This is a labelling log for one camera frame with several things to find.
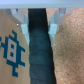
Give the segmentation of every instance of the blue logo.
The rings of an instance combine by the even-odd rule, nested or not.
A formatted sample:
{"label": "blue logo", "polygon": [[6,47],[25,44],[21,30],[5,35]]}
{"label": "blue logo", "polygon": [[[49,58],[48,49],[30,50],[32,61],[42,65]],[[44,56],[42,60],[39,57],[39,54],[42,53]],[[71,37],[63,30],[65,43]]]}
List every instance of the blue logo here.
{"label": "blue logo", "polygon": [[17,33],[12,30],[14,34],[14,38],[9,35],[9,38],[5,36],[5,43],[1,42],[1,47],[4,48],[3,57],[7,59],[6,64],[13,66],[12,76],[18,77],[18,73],[16,72],[16,68],[18,68],[18,64],[25,67],[25,63],[21,61],[21,51],[25,52],[25,49],[19,45],[19,41],[17,41]]}

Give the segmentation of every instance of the speckled brown floor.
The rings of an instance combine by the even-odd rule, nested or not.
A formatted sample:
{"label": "speckled brown floor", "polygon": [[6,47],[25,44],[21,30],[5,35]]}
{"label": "speckled brown floor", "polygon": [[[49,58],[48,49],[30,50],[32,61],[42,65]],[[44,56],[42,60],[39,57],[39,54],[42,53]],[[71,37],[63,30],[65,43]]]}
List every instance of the speckled brown floor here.
{"label": "speckled brown floor", "polygon": [[[48,18],[57,9],[47,9]],[[75,8],[53,44],[57,84],[84,84],[84,8]]]}

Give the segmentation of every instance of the brown textured surface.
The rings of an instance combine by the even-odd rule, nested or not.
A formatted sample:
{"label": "brown textured surface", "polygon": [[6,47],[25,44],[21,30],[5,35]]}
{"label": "brown textured surface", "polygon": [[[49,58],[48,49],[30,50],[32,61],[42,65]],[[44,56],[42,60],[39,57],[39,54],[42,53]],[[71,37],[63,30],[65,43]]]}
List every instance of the brown textured surface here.
{"label": "brown textured surface", "polygon": [[[48,18],[55,10],[47,9]],[[84,84],[84,8],[75,8],[60,27],[53,53],[57,84]]]}

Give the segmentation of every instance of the cork surface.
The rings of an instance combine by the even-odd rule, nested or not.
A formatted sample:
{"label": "cork surface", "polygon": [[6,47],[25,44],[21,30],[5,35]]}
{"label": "cork surface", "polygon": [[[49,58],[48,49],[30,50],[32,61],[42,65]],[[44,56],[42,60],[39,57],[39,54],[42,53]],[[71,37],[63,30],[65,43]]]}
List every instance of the cork surface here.
{"label": "cork surface", "polygon": [[[47,9],[48,18],[57,9]],[[84,84],[84,8],[74,8],[53,43],[57,84]]]}

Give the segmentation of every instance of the blue printed symbol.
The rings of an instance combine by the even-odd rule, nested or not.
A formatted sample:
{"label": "blue printed symbol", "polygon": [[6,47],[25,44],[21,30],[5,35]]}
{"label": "blue printed symbol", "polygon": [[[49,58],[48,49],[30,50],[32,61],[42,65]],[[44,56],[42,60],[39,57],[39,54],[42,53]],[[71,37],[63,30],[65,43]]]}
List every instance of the blue printed symbol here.
{"label": "blue printed symbol", "polygon": [[17,41],[17,33],[12,30],[14,34],[14,38],[9,35],[5,37],[5,43],[1,42],[1,47],[4,48],[3,57],[7,59],[7,64],[13,66],[12,76],[18,77],[18,73],[15,71],[18,68],[18,64],[25,67],[25,63],[21,61],[21,51],[25,52],[25,49],[19,45],[19,41]]}

